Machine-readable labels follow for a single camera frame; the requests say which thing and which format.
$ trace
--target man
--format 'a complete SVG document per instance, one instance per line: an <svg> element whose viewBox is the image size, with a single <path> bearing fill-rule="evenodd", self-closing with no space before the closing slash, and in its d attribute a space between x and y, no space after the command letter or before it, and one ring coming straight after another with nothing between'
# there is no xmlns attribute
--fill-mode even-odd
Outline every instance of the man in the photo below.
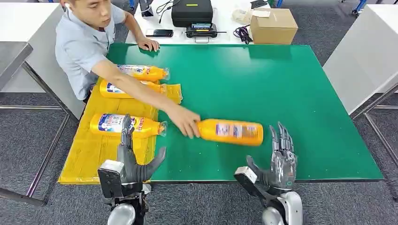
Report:
<svg viewBox="0 0 398 225"><path fill-rule="evenodd" d="M115 24L124 23L141 49L157 51L159 43L147 39L134 16L110 0L61 0L67 7L57 28L55 55L76 97L87 101L98 76L130 96L163 110L184 136L199 137L199 115L122 73L105 55L115 39Z"/></svg>

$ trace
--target robotic hand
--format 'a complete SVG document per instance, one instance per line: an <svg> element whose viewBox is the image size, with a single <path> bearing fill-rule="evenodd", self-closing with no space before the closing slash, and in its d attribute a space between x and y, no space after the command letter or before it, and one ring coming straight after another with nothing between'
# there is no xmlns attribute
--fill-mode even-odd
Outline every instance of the robotic hand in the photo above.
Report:
<svg viewBox="0 0 398 225"><path fill-rule="evenodd" d="M302 225L301 198L292 191L297 163L293 140L280 122L278 122L278 126L280 141L278 141L274 128L269 126L272 135L270 169L260 169L254 163L253 158L247 156L248 167L239 167L235 172L235 178L250 195L260 198L265 207L262 214L265 225ZM257 177L266 188L255 184Z"/></svg>
<svg viewBox="0 0 398 225"><path fill-rule="evenodd" d="M133 151L133 131L131 118L127 114L123 119L116 161L106 160L98 169L104 201L111 206L112 211L108 225L145 224L145 213L149 210L145 196L151 187L143 182L152 176L166 156L166 148L163 147L150 163L137 164Z"/></svg>

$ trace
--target smartphone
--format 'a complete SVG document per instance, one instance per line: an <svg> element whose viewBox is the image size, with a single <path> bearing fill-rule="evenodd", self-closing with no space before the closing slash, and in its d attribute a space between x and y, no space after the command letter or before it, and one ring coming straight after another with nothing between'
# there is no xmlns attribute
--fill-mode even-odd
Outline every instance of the smartphone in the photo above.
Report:
<svg viewBox="0 0 398 225"><path fill-rule="evenodd" d="M147 37L164 37L171 38L173 36L173 30L159 30L159 29L147 29L146 34Z"/></svg>

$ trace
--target man's left hand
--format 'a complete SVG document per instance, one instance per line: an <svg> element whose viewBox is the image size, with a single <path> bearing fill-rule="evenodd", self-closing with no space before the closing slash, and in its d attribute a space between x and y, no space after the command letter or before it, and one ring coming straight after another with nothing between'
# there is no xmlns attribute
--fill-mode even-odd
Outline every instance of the man's left hand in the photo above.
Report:
<svg viewBox="0 0 398 225"><path fill-rule="evenodd" d="M146 37L137 39L138 47L144 50L152 51L154 50L157 52L159 50L159 43L157 41L153 41L147 39Z"/></svg>

